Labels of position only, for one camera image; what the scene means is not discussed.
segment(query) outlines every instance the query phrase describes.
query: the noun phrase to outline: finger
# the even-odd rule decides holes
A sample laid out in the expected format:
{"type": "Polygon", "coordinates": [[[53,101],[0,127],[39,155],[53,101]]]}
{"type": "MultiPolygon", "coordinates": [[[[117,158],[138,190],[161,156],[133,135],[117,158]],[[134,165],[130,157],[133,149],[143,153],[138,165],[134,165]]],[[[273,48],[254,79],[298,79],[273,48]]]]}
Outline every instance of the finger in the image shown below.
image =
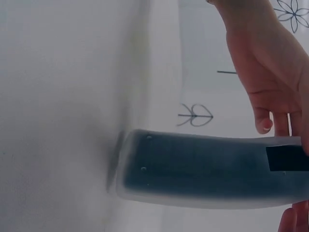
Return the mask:
{"type": "Polygon", "coordinates": [[[292,205],[292,208],[297,214],[296,227],[301,229],[300,231],[308,231],[308,201],[299,202],[292,205]]]}
{"type": "Polygon", "coordinates": [[[309,97],[302,98],[302,132],[301,144],[304,151],[309,156],[309,97]]]}
{"type": "Polygon", "coordinates": [[[290,136],[289,119],[285,113],[273,113],[275,136],[290,136]]]}
{"type": "Polygon", "coordinates": [[[289,208],[282,214],[278,232],[296,232],[297,214],[294,209],[289,208]]]}
{"type": "Polygon", "coordinates": [[[266,134],[270,131],[273,123],[269,117],[269,111],[263,108],[253,107],[255,127],[260,134],[266,134]]]}
{"type": "Polygon", "coordinates": [[[301,134],[301,111],[290,114],[290,122],[292,136],[300,136],[301,134]]]}

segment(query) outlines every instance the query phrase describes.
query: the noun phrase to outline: plastic casing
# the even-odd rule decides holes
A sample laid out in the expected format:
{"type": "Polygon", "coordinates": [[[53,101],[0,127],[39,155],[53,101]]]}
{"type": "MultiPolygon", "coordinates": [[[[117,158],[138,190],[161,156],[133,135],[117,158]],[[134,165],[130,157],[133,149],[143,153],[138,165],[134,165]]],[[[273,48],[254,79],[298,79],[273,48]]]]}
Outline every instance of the plastic casing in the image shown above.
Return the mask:
{"type": "Polygon", "coordinates": [[[266,147],[299,137],[221,138],[135,130],[119,158],[127,200],[206,209],[254,209],[309,199],[309,172],[272,172],[266,147]]]}

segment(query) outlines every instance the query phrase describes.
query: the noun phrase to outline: black line drawing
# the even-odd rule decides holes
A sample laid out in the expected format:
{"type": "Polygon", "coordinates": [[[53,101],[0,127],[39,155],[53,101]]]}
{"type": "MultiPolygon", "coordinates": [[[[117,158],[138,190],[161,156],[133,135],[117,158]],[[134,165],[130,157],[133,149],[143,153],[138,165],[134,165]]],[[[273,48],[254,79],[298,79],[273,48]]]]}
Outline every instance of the black line drawing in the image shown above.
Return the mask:
{"type": "Polygon", "coordinates": [[[294,34],[297,32],[299,24],[309,28],[308,21],[303,17],[309,14],[309,9],[299,8],[298,0],[291,0],[290,5],[282,0],[277,0],[277,2],[281,9],[274,8],[274,10],[282,13],[278,16],[278,20],[281,22],[290,21],[294,34]]]}
{"type": "Polygon", "coordinates": [[[226,74],[237,74],[237,72],[230,72],[230,71],[220,71],[218,70],[217,73],[226,73],[226,74]]]}
{"type": "Polygon", "coordinates": [[[206,124],[208,124],[208,123],[213,119],[212,113],[211,113],[204,105],[202,105],[202,104],[194,104],[194,105],[192,105],[191,109],[189,109],[189,107],[186,106],[185,104],[182,104],[182,106],[184,106],[184,107],[188,110],[189,114],[178,114],[178,117],[187,117],[187,118],[188,118],[185,122],[183,122],[183,123],[181,123],[181,124],[178,124],[178,125],[177,125],[178,127],[179,127],[179,126],[182,126],[182,125],[184,125],[184,124],[186,124],[187,122],[190,122],[191,126],[193,126],[193,127],[202,127],[202,126],[205,126],[206,124]],[[197,115],[197,114],[194,112],[194,108],[195,108],[196,106],[200,106],[200,107],[202,107],[203,109],[205,109],[205,114],[204,114],[204,115],[197,115]],[[203,117],[203,118],[205,118],[205,119],[206,119],[206,122],[204,122],[204,123],[202,123],[202,124],[195,124],[195,123],[194,123],[194,120],[195,120],[196,118],[198,118],[198,117],[203,117]]]}

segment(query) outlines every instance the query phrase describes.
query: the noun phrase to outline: hand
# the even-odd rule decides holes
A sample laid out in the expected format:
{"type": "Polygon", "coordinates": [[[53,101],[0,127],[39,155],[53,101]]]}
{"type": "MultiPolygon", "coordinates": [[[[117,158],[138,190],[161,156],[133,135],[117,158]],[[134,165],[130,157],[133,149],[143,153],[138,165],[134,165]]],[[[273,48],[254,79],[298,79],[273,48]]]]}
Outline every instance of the hand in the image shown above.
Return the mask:
{"type": "Polygon", "coordinates": [[[267,0],[217,0],[215,5],[225,22],[227,45],[249,95],[257,131],[265,134],[274,125],[276,136],[289,136],[290,115],[292,136],[301,136],[309,154],[308,55],[267,0]]]}
{"type": "Polygon", "coordinates": [[[309,232],[308,201],[292,205],[283,212],[278,232],[309,232]]]}

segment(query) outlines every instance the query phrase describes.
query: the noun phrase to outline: white wall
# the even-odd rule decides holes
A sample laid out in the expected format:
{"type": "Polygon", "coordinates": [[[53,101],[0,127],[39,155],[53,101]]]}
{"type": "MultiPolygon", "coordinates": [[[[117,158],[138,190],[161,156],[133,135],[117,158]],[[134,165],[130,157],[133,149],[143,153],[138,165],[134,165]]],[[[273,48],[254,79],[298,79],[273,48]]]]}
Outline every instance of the white wall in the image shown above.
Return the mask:
{"type": "MultiPolygon", "coordinates": [[[[156,16],[164,4],[0,0],[0,231],[141,228],[139,204],[111,204],[106,176],[122,130],[174,129],[180,88],[161,84],[180,83],[178,20],[156,16]]],[[[154,210],[143,215],[159,227],[154,210]]]]}

